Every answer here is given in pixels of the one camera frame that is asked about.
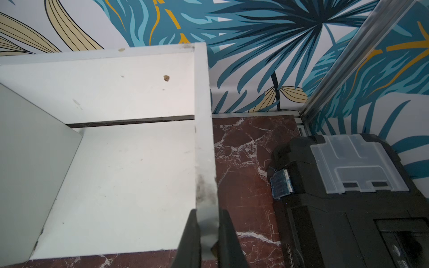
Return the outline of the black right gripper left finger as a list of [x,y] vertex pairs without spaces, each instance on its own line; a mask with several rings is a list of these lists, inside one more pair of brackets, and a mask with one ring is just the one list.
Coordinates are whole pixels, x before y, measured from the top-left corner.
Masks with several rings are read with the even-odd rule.
[[171,268],[201,267],[201,231],[196,210],[190,211]]

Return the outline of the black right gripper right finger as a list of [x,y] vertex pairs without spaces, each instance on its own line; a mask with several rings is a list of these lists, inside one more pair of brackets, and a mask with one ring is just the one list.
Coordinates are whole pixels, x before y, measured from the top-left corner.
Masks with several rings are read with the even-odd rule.
[[229,212],[220,210],[218,241],[219,268],[249,268]]

